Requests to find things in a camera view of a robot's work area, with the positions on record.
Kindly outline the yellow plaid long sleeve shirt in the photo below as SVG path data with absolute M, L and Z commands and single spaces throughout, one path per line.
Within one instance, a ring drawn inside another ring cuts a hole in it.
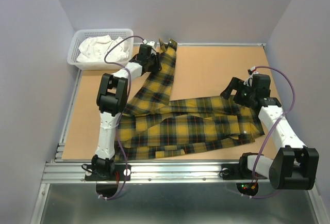
M 257 114 L 221 96 L 171 100 L 177 43 L 160 45 L 162 70 L 127 103 L 118 125 L 117 160 L 202 153 L 253 143 L 264 134 Z

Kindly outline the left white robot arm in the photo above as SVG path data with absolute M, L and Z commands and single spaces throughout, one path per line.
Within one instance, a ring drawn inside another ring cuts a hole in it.
M 126 64 L 105 63 L 119 66 L 118 72 L 103 74 L 98 89 L 96 104 L 100 112 L 100 132 L 91 164 L 83 164 L 86 181 L 108 181 L 119 178 L 115 170 L 115 137 L 117 126 L 127 104 L 131 82 L 146 72 L 161 70 L 156 42 L 143 41 L 139 51 Z

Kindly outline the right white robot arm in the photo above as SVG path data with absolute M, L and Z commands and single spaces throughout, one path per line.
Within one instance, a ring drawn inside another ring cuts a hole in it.
M 265 74 L 251 74 L 246 81 L 233 77 L 221 93 L 221 97 L 228 99 L 235 90 L 234 102 L 255 111 L 277 149 L 274 159 L 258 153 L 242 154 L 237 164 L 225 167 L 223 178 L 261 177 L 269 179 L 274 189 L 311 190 L 316 179 L 319 153 L 297 137 L 280 101 L 270 96 L 270 83 L 270 77 Z

